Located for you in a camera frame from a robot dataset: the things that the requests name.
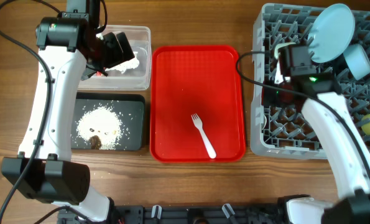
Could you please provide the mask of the white rice pile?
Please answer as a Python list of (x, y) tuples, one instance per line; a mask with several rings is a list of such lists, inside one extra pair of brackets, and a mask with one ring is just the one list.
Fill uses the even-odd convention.
[(90, 144), (89, 138), (98, 136), (101, 150), (115, 150), (129, 140), (129, 127), (124, 124), (124, 114), (113, 111), (113, 106), (99, 105), (82, 115), (76, 124), (76, 135)]

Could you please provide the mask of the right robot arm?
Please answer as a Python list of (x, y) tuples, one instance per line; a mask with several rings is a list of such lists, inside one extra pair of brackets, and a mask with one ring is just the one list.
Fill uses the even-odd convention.
[(339, 201), (308, 197), (285, 202), (289, 223), (370, 223), (370, 153), (349, 114), (332, 73), (319, 73), (304, 45), (281, 47), (276, 56), (281, 84), (264, 83), (270, 105), (295, 106), (315, 133), (335, 177)]

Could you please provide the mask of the red serving tray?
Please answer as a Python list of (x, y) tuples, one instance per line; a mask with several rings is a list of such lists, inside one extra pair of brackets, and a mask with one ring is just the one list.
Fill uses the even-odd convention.
[[(164, 163), (235, 162), (246, 152), (237, 51), (229, 45), (176, 45), (152, 56), (150, 153)], [(216, 158), (210, 159), (191, 115)]]

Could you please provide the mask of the light blue plate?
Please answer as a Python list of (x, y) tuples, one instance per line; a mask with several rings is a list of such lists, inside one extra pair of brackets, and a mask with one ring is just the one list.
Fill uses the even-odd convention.
[(315, 63), (336, 59), (348, 47), (355, 30), (355, 18), (345, 4), (334, 4), (315, 19), (307, 39), (308, 53)]

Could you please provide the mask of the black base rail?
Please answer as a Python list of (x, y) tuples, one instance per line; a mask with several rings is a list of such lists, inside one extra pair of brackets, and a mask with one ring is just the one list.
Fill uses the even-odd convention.
[(117, 206), (106, 223), (113, 224), (192, 224), (192, 223), (289, 223), (285, 209), (276, 204), (249, 206), (225, 204), (218, 207)]

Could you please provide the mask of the light blue bowl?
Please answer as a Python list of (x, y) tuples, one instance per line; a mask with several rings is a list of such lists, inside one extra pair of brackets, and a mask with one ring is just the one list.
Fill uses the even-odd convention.
[(362, 45), (349, 45), (343, 55), (351, 74), (356, 80), (360, 80), (370, 73), (370, 61)]

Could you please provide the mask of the white tissue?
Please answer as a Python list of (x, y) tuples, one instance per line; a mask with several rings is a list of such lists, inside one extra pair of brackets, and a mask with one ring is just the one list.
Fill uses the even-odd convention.
[(137, 52), (134, 52), (134, 58), (130, 59), (129, 61), (123, 62), (115, 67), (107, 68), (105, 71), (119, 71), (121, 73), (125, 73), (127, 70), (135, 69), (140, 65), (140, 61), (137, 59)]

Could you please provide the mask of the clear plastic bin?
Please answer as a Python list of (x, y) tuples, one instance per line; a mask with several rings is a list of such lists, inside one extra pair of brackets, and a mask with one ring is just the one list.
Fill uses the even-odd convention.
[(137, 52), (140, 65), (135, 69), (127, 70), (125, 73), (119, 71), (106, 72), (108, 77), (91, 78), (79, 83), (79, 90), (146, 90), (150, 84), (152, 48), (151, 31), (146, 26), (120, 26), (108, 25), (102, 32), (103, 35), (113, 32), (115, 34), (124, 32), (129, 40), (133, 53)]

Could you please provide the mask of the brown food chunk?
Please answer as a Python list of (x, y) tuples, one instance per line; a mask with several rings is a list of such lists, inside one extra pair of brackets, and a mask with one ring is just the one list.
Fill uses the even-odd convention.
[(92, 136), (89, 138), (91, 149), (99, 150), (101, 147), (101, 140), (98, 136)]

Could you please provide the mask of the grey dishwasher rack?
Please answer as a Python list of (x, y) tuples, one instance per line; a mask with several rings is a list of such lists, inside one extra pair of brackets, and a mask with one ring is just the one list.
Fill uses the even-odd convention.
[[(285, 42), (307, 42), (314, 20), (322, 12), (320, 7), (267, 3), (263, 5), (254, 26), (252, 49), (273, 50)], [(354, 11), (356, 30), (352, 41), (361, 44), (370, 60), (370, 12)], [(325, 63), (320, 72), (335, 72), (349, 112), (357, 128), (364, 124), (362, 118), (370, 114), (370, 74), (355, 80), (346, 64)], [(267, 124), (261, 129), (263, 117)], [(289, 159), (325, 159), (326, 155), (313, 129), (304, 122), (300, 113), (289, 106), (284, 111), (276, 106), (262, 104), (262, 88), (255, 86), (251, 103), (250, 148), (258, 156)]]

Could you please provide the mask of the white plastic fork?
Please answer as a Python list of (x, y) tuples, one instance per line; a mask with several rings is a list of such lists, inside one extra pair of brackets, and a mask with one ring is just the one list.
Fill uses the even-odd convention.
[(192, 121), (193, 121), (195, 127), (200, 132), (200, 136), (203, 140), (203, 143), (205, 145), (208, 156), (210, 157), (210, 159), (215, 159), (216, 156), (217, 156), (216, 151), (213, 148), (213, 146), (212, 146), (210, 140), (208, 139), (207, 135), (205, 134), (201, 118), (197, 114), (192, 114), (191, 118), (192, 118)]

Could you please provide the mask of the black plastic tray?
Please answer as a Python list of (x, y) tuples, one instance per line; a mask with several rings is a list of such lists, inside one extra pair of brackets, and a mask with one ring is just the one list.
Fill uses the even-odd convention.
[(138, 151), (142, 146), (145, 116), (145, 99), (141, 95), (119, 93), (78, 93), (75, 100), (71, 130), (71, 147), (73, 149), (91, 149), (90, 144), (76, 135), (76, 121), (94, 107), (113, 106), (113, 111), (124, 114), (124, 124), (129, 127), (130, 139), (124, 140), (122, 146), (108, 151)]

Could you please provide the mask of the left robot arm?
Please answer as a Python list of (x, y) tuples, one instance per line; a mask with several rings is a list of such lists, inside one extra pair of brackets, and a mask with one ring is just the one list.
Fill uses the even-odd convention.
[(70, 132), (79, 83), (133, 58), (124, 33), (105, 33), (104, 1), (68, 1), (36, 28), (39, 61), (29, 125), (15, 157), (1, 172), (13, 192), (51, 203), (85, 223), (119, 223), (113, 200), (90, 185), (88, 166), (72, 162)]

